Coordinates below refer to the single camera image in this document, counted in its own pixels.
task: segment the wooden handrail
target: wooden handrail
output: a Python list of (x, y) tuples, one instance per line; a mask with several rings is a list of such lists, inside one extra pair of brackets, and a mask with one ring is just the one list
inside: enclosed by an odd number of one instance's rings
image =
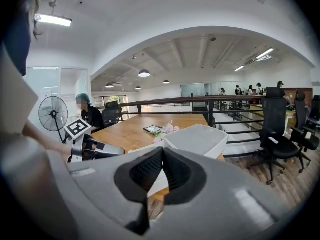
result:
[(143, 100), (119, 104), (120, 107), (132, 107), (143, 105), (170, 104), (170, 103), (191, 103), (191, 102), (211, 102), (211, 101), (252, 101), (260, 100), (261, 95), (214, 95), (202, 97), (179, 97), (179, 98), (162, 98), (154, 100)]

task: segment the flowers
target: flowers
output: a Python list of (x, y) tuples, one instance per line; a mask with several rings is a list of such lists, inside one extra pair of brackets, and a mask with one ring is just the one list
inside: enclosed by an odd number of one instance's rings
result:
[(164, 140), (164, 137), (169, 134), (176, 133), (177, 131), (180, 131), (180, 128), (178, 126), (172, 125), (173, 121), (171, 120), (169, 123), (167, 123), (160, 131), (160, 133), (155, 134), (156, 138), (154, 139), (154, 143), (159, 143)]

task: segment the window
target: window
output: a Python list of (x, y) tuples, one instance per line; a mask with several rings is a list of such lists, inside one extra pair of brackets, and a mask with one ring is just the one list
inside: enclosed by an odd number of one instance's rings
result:
[[(105, 106), (108, 102), (115, 102), (117, 101), (118, 104), (128, 103), (127, 96), (103, 96), (103, 97), (94, 97), (94, 106), (99, 109), (105, 109)], [(122, 113), (128, 111), (127, 106), (122, 107)], [(129, 115), (125, 114), (122, 116), (123, 120), (127, 120), (130, 118)]]

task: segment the fluorescent light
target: fluorescent light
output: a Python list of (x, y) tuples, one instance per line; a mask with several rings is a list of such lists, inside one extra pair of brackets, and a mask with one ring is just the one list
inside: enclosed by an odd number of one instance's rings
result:
[(45, 15), (45, 14), (37, 14), (35, 18), (38, 20), (38, 22), (42, 23), (51, 23), (61, 26), (70, 27), (72, 19), (69, 18), (63, 18), (63, 17), (57, 17), (52, 15)]
[(58, 70), (56, 66), (34, 66), (33, 70)]
[(51, 88), (58, 88), (58, 86), (43, 87), (42, 89), (51, 89)]
[(150, 73), (148, 70), (143, 69), (139, 72), (138, 76), (141, 78), (146, 78), (146, 77), (150, 76)]
[(114, 87), (114, 85), (110, 82), (108, 82), (105, 86), (105, 88), (113, 88), (113, 87)]
[(241, 66), (241, 67), (237, 68), (234, 72), (239, 71), (239, 70), (242, 70), (244, 67), (245, 67), (245, 66)]
[(273, 50), (274, 50), (273, 48), (270, 48), (269, 50), (266, 50), (264, 53), (262, 53), (261, 55), (259, 55), (258, 57), (256, 57), (256, 59), (258, 60), (258, 59), (262, 58), (263, 56), (271, 53)]

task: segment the tablet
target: tablet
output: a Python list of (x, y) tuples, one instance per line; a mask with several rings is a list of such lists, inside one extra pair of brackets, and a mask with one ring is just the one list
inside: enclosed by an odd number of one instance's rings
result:
[(143, 129), (150, 134), (158, 134), (158, 133), (160, 133), (162, 127), (157, 126), (157, 125), (151, 125), (149, 127), (143, 128)]

